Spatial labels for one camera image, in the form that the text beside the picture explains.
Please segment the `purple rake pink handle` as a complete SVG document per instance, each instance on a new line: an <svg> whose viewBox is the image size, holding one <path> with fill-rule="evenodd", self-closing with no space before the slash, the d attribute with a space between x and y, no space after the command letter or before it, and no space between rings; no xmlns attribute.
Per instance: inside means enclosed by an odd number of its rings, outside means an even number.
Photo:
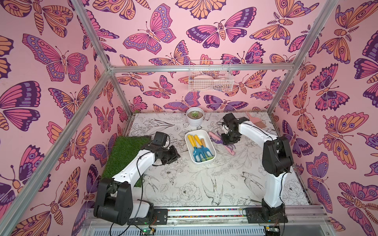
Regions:
<svg viewBox="0 0 378 236"><path fill-rule="evenodd" d="M216 144L222 144L222 145L224 144L222 138L219 135L212 132L208 132L208 135L212 142Z"/></svg>

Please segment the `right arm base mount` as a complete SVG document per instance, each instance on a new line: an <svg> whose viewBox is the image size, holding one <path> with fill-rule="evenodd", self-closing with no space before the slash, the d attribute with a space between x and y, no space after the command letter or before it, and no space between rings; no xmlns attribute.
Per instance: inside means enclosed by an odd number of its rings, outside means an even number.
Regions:
<svg viewBox="0 0 378 236"><path fill-rule="evenodd" d="M285 215L284 204L281 204L278 207L269 207L268 205L262 205L261 207L247 207L244 209L244 214L250 224L276 224L288 222Z"/></svg>

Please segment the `blue rake yellow handle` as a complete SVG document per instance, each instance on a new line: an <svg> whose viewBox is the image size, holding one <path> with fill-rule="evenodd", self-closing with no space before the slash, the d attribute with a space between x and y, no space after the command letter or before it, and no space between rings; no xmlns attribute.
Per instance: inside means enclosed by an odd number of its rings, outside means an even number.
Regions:
<svg viewBox="0 0 378 236"><path fill-rule="evenodd" d="M201 141L201 139L197 136L197 135L194 135L194 138L195 140L197 141L197 143L200 145L201 147L201 152L202 152L202 155L204 157L204 159L209 159L210 157L213 157L212 153L210 152L210 150L205 147Z"/></svg>
<svg viewBox="0 0 378 236"><path fill-rule="evenodd" d="M195 138L192 136L192 135L188 135L188 140L190 142L190 144L192 145L193 147L193 158L194 158L194 161L196 163L200 163L200 162L204 162L205 159L202 155L202 152L201 152L201 148L199 147L197 141L195 140Z"/></svg>
<svg viewBox="0 0 378 236"><path fill-rule="evenodd" d="M191 141L191 145L194 148L194 159L196 162L207 161L204 151L202 150L202 143L197 136L189 135L188 138Z"/></svg>

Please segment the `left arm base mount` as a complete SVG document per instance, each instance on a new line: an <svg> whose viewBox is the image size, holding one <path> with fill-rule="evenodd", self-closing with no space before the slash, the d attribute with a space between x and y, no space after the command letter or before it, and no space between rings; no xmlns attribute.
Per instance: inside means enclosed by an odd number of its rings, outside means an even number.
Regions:
<svg viewBox="0 0 378 236"><path fill-rule="evenodd" d="M166 225L168 220L167 208L155 208L154 204L141 202L133 203L133 211L128 220L128 225Z"/></svg>

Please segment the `green rake wooden handle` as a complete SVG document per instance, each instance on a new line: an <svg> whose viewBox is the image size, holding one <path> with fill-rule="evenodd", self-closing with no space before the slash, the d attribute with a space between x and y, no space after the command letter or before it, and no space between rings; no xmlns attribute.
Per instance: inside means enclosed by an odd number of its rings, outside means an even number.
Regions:
<svg viewBox="0 0 378 236"><path fill-rule="evenodd" d="M213 158L213 154L211 153L210 149L206 147L205 140L201 139L200 141L205 160L211 160Z"/></svg>

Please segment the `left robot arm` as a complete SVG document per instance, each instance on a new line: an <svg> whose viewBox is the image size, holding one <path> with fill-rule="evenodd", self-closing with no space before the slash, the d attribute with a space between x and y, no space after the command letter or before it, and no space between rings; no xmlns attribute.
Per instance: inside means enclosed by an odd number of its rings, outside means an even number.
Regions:
<svg viewBox="0 0 378 236"><path fill-rule="evenodd" d="M157 160L162 165L167 165L180 157L174 145L167 148L154 144L145 145L122 171L99 182L94 217L120 226L142 225L153 221L156 217L154 204L142 197L135 200L132 189Z"/></svg>

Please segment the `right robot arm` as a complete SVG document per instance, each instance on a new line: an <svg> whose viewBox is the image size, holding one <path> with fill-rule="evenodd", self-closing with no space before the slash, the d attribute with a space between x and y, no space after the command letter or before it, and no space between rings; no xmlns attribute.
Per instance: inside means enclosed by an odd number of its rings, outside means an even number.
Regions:
<svg viewBox="0 0 378 236"><path fill-rule="evenodd" d="M289 141L284 136L277 136L259 128L246 117L236 118L232 113L222 118L224 144L235 144L242 136L251 139L262 148L262 166L269 174L263 205L277 208L284 205L281 193L286 174L293 165L293 156Z"/></svg>

